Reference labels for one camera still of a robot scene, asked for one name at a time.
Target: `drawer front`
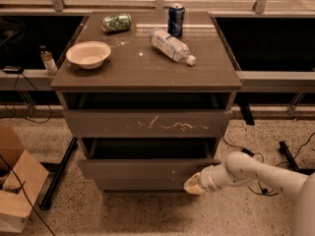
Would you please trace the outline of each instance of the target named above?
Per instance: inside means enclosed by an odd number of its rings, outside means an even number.
[[[66,110],[74,137],[217,137],[231,111]]]
[[[183,184],[218,159],[80,160],[87,179],[105,191],[183,191]]]

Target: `blue can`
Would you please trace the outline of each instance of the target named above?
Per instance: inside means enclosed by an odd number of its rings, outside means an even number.
[[[183,23],[185,8],[179,3],[172,4],[168,10],[168,29],[167,32],[175,37],[183,35]]]

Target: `plastic bottle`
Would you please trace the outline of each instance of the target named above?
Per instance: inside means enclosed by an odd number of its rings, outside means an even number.
[[[187,44],[164,29],[153,29],[150,33],[150,43],[175,62],[186,62],[191,66],[196,63],[196,57],[190,54]]]
[[[45,65],[46,70],[48,71],[49,76],[55,76],[58,72],[56,63],[52,57],[52,53],[47,49],[45,45],[41,45],[40,49],[40,58]]]

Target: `gray tabletop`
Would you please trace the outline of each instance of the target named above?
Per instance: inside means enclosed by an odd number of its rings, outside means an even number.
[[[84,70],[67,59],[51,86],[57,90],[79,91],[231,91],[241,82],[221,42],[210,15],[186,12],[183,36],[194,66],[176,63],[149,42],[155,27],[166,30],[167,12],[128,12],[130,29],[116,33],[102,30],[101,18],[118,12],[92,13],[76,43],[97,40],[107,43],[110,56],[94,70]]]

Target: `bowl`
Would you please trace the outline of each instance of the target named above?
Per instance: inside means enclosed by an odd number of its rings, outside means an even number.
[[[110,47],[98,41],[75,44],[66,53],[67,59],[84,69],[95,69],[110,55]]]

